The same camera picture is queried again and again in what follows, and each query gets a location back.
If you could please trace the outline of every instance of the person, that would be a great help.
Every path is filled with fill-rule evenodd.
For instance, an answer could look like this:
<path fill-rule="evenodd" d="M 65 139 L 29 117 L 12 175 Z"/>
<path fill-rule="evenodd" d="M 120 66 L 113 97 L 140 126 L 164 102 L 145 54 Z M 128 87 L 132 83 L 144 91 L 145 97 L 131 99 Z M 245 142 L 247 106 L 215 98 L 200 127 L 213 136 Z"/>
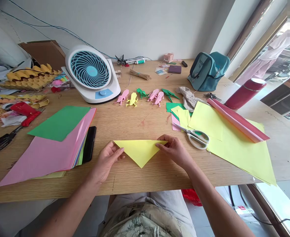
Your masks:
<path fill-rule="evenodd" d="M 209 219 L 215 236 L 254 236 L 229 204 L 212 186 L 178 138 L 162 135 L 168 141 L 156 146 L 188 174 Z M 84 182 L 51 217 L 36 237 L 73 236 L 112 165 L 123 159 L 124 148 L 109 142 Z M 98 236 L 196 236 L 181 191 L 117 195 L 111 198 Z"/>
<path fill-rule="evenodd" d="M 275 63 L 282 51 L 290 45 L 290 30 L 275 38 L 268 49 L 263 52 L 237 79 L 236 83 L 243 85 L 251 78 L 262 79 L 266 71 Z"/>

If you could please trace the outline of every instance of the cardboard box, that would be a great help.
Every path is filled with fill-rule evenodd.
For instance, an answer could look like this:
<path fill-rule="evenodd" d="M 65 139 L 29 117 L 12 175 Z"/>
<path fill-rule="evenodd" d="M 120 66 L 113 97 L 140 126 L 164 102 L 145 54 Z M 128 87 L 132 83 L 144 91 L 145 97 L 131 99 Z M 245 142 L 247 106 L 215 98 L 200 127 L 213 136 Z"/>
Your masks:
<path fill-rule="evenodd" d="M 33 41 L 18 44 L 39 64 L 49 64 L 54 70 L 66 66 L 65 53 L 55 40 Z"/>

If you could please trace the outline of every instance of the hand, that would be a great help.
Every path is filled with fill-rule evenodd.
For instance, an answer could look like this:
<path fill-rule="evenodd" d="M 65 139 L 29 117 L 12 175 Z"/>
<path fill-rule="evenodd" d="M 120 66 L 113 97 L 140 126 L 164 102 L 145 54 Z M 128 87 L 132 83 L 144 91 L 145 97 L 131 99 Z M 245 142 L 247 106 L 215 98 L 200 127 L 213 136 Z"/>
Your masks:
<path fill-rule="evenodd" d="M 125 158 L 122 155 L 124 148 L 119 148 L 113 141 L 109 142 L 99 153 L 98 161 L 95 164 L 88 178 L 97 183 L 103 183 L 107 179 L 112 165 Z"/>
<path fill-rule="evenodd" d="M 165 134 L 160 136 L 157 140 L 168 141 L 165 145 L 157 143 L 156 146 L 185 171 L 193 165 L 196 165 L 179 138 Z"/>

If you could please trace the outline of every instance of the white-handled scissors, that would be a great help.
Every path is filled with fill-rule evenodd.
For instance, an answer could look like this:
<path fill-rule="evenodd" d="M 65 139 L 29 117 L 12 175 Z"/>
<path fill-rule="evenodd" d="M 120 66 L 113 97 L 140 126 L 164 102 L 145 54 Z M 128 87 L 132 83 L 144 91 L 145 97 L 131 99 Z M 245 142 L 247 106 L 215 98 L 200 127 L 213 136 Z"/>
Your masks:
<path fill-rule="evenodd" d="M 205 150 L 210 142 L 210 138 L 208 135 L 206 135 L 204 132 L 201 132 L 199 130 L 188 130 L 185 129 L 184 127 L 181 127 L 180 125 L 173 123 L 174 125 L 176 125 L 177 127 L 181 128 L 183 131 L 185 131 L 188 135 L 189 141 L 191 142 L 191 144 L 199 149 L 199 150 Z M 198 143 L 200 143 L 202 146 L 197 146 L 192 139 L 196 140 Z"/>

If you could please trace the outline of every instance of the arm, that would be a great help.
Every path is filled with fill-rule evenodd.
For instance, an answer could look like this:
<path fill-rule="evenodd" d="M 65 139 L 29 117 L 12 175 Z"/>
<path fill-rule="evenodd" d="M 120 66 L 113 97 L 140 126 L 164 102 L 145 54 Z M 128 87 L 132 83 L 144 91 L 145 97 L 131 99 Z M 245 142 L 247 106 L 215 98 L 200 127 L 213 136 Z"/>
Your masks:
<path fill-rule="evenodd" d="M 124 158 L 123 151 L 124 148 L 119 149 L 112 141 L 109 142 L 100 151 L 97 163 L 84 182 L 46 223 L 36 237 L 73 236 L 101 184 L 107 179 L 112 165 Z"/>
<path fill-rule="evenodd" d="M 248 226 L 212 186 L 178 138 L 163 135 L 158 140 L 168 141 L 156 146 L 188 174 L 198 194 L 215 236 L 254 236 Z"/>

